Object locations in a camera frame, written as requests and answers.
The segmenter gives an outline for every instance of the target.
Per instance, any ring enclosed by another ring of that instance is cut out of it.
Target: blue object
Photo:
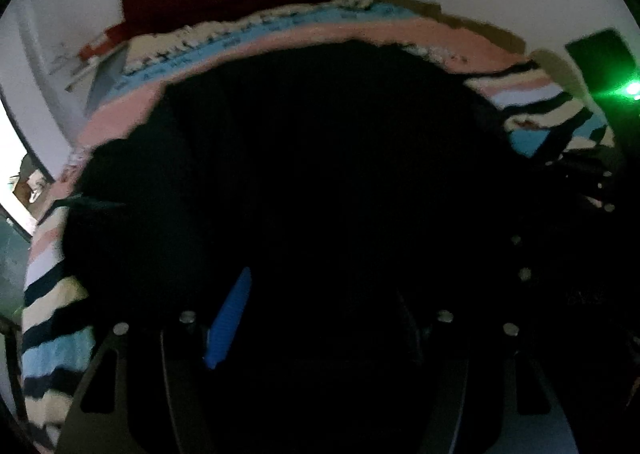
[[[591,137],[591,133],[596,129],[606,127],[607,119],[602,114],[593,113],[593,116],[585,121],[580,127],[574,130],[573,136],[581,136],[583,138]]]
[[[251,270],[246,267],[240,273],[229,295],[226,296],[222,308],[209,329],[207,351],[204,354],[204,363],[209,369],[215,369],[217,364],[226,358],[240,325],[250,291]]]
[[[516,129],[509,135],[509,141],[514,151],[530,158],[545,142],[548,135],[548,130]]]

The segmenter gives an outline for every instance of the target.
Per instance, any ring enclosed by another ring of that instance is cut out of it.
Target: bed
[[[65,263],[62,239],[74,187],[95,149],[145,124],[170,84],[228,62],[296,48],[390,44],[444,70],[480,98],[483,130],[527,161],[532,174],[567,176],[581,209],[609,211],[617,149],[601,114],[535,62],[479,34],[371,0],[122,0],[109,33],[126,47],[98,68],[92,115],[49,192],[31,247],[23,314],[23,375],[31,434],[55,449],[73,394],[95,353],[92,298]]]

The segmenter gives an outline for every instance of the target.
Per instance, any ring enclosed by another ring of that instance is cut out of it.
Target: bolt
[[[518,328],[515,324],[511,322],[507,322],[504,326],[502,326],[502,330],[504,334],[508,337],[517,337],[520,332],[520,328]]]
[[[520,280],[523,282],[531,280],[531,270],[529,268],[521,268],[518,272],[518,277],[520,277]]]
[[[446,324],[450,324],[453,322],[453,313],[447,311],[446,309],[441,309],[438,311],[438,322],[444,322]]]
[[[180,313],[180,322],[183,324],[193,324],[196,322],[196,312],[194,311],[183,311]]]
[[[126,322],[119,322],[118,324],[113,326],[113,333],[119,337],[126,335],[127,331],[129,331],[129,324]]]

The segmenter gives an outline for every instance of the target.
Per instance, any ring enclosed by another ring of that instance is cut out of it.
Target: window
[[[34,164],[0,102],[0,205],[8,222],[33,235],[49,182]]]

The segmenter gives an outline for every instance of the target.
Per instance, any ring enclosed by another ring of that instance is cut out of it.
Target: green glowing light
[[[631,82],[626,86],[626,93],[635,96],[640,92],[640,82]]]

